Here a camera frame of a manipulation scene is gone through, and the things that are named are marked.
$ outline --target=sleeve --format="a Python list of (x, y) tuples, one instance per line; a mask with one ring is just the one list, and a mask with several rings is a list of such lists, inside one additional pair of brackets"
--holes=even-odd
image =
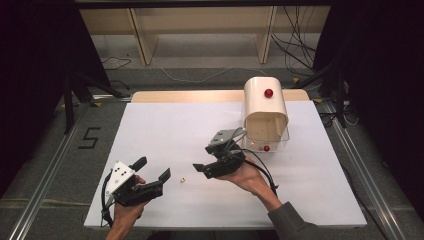
[(268, 213), (280, 240), (325, 240), (321, 229), (315, 224), (303, 221), (291, 203)]

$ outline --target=white container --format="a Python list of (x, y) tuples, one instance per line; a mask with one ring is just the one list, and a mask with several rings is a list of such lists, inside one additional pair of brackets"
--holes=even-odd
[(288, 124), (280, 82), (273, 77), (254, 77), (244, 85), (244, 148), (276, 151)]

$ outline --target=small red ball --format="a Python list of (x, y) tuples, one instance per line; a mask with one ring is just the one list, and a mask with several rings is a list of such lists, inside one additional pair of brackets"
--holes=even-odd
[(265, 97), (267, 97), (267, 98), (270, 98), (270, 97), (272, 97), (272, 95), (274, 94), (274, 92), (272, 91), (272, 89), (267, 89), (267, 90), (265, 90)]

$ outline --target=hand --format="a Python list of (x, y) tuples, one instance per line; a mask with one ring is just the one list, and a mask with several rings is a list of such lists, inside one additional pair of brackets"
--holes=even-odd
[[(135, 180), (137, 183), (146, 183), (144, 179), (137, 175), (135, 176)], [(124, 239), (124, 237), (134, 226), (137, 218), (139, 218), (143, 213), (144, 206), (146, 206), (147, 203), (149, 202), (140, 203), (137, 206), (124, 207), (116, 202), (113, 225), (106, 239)]]
[[(246, 160), (255, 163), (250, 157), (246, 157)], [(234, 173), (218, 177), (217, 179), (232, 182), (240, 188), (251, 192), (261, 200), (268, 211), (273, 211), (282, 205), (265, 182), (259, 170), (249, 164), (243, 163)]]

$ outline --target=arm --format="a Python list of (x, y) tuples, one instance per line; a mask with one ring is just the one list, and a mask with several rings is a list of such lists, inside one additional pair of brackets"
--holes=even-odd
[[(146, 181), (139, 176), (136, 176), (136, 181), (142, 184), (146, 183)], [(130, 232), (137, 218), (143, 213), (144, 206), (146, 206), (147, 203), (148, 202), (144, 202), (133, 207), (124, 207), (119, 203), (115, 203), (113, 225), (106, 240), (124, 239)]]
[(268, 216), (280, 239), (326, 239), (316, 225), (303, 221), (289, 202), (282, 204), (254, 167), (243, 164), (236, 172), (218, 179), (230, 181), (258, 197), (268, 210)]

